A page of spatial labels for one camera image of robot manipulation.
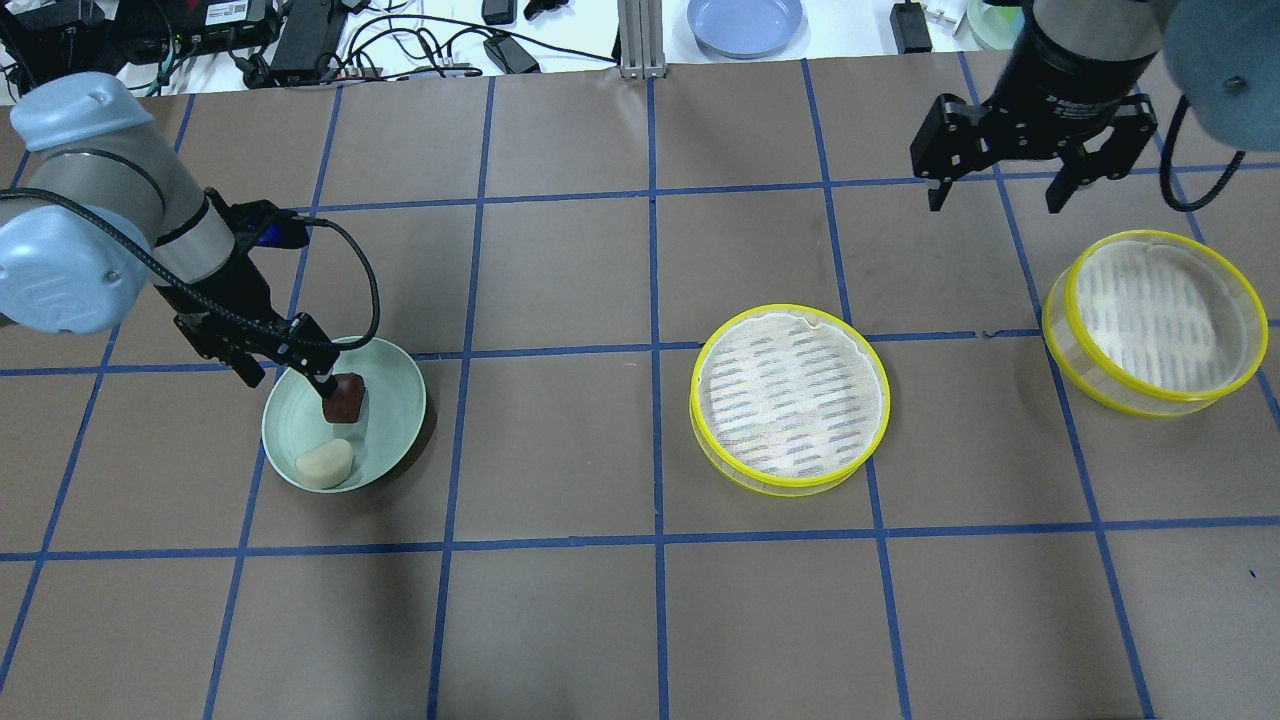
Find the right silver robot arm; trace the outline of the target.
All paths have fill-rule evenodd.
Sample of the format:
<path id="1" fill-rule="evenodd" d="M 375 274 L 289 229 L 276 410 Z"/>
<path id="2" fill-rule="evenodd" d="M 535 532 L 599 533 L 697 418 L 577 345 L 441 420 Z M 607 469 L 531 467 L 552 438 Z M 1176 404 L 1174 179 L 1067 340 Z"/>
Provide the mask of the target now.
<path id="1" fill-rule="evenodd" d="M 1158 128 L 1137 91 L 1162 59 L 1179 99 L 1165 133 L 1160 188 L 1176 211 L 1212 202 L 1245 155 L 1279 145 L 1275 1 L 1023 1 L 1024 24 L 992 94 L 978 104 L 941 94 L 913 138 L 911 173 L 938 211 L 954 183 L 1006 160 L 1059 161 L 1051 213 L 1096 181 L 1126 177 Z M 1220 181 L 1194 201 L 1172 192 L 1172 155 L 1189 113 L 1233 150 Z"/>

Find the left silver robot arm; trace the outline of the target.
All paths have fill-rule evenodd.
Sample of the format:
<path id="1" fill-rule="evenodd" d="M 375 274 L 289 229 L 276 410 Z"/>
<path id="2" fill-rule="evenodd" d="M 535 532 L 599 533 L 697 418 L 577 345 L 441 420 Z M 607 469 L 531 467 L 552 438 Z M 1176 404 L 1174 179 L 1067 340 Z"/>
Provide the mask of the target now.
<path id="1" fill-rule="evenodd" d="M 201 357 L 247 386 L 261 359 L 302 374 L 324 398 L 338 351 L 308 315 L 283 316 L 253 264 L 259 243 L 302 249 L 302 218 L 273 202 L 229 204 L 201 187 L 154 117 L 114 76 L 81 72 L 24 95 L 10 122 L 35 156 L 3 192 L 3 315 L 47 334 L 122 323 L 154 287 Z"/>

